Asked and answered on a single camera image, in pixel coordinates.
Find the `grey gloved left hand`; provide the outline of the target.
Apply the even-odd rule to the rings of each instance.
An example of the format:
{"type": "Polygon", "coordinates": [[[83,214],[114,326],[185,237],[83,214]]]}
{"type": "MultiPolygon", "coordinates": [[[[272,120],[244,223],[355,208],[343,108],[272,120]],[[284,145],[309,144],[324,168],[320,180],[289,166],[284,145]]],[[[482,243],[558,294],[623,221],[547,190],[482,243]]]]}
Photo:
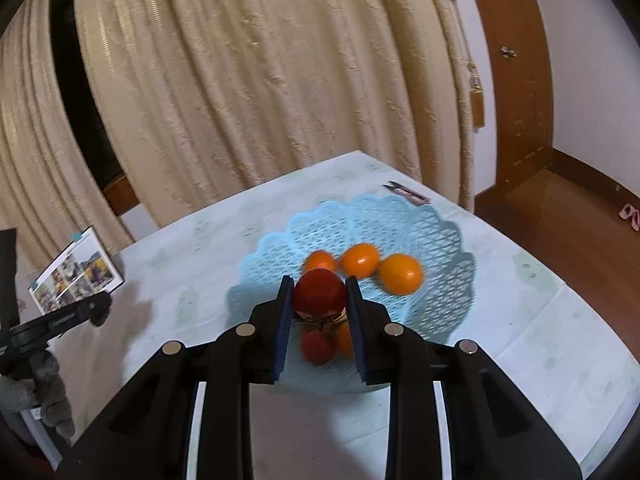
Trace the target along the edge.
{"type": "Polygon", "coordinates": [[[33,378],[15,380],[1,376],[1,415],[22,441],[35,444],[21,412],[41,408],[44,426],[53,428],[66,442],[75,433],[72,407],[60,375],[58,360],[49,351],[34,356],[33,378]]]}

